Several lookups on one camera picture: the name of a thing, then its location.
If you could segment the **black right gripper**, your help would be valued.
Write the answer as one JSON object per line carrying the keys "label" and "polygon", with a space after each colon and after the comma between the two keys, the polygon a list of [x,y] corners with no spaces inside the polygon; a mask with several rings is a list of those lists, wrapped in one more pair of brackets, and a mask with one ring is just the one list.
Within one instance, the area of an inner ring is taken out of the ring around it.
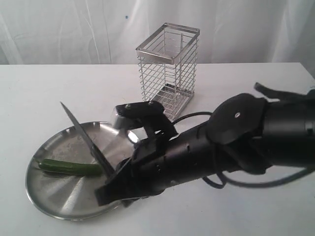
{"label": "black right gripper", "polygon": [[139,198],[159,195],[167,188],[217,175],[215,152],[205,122],[159,147],[141,144],[131,158],[118,164],[105,185],[94,191],[97,203],[104,206],[120,202],[129,206]]}

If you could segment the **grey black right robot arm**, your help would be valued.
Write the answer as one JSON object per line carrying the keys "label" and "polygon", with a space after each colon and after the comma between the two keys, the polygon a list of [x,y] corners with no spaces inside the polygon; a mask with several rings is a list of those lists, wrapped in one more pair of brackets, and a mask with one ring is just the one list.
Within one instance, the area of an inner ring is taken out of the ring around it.
{"label": "grey black right robot arm", "polygon": [[164,114],[158,101],[116,107],[114,126],[144,128],[136,144],[106,183],[96,189],[99,205],[156,196],[165,189],[216,174],[223,182],[266,188],[296,180],[301,174],[267,183],[229,180],[223,172],[262,175],[272,166],[315,168],[315,92],[298,94],[256,83],[261,98],[248,93],[221,103],[209,119],[183,133]]}

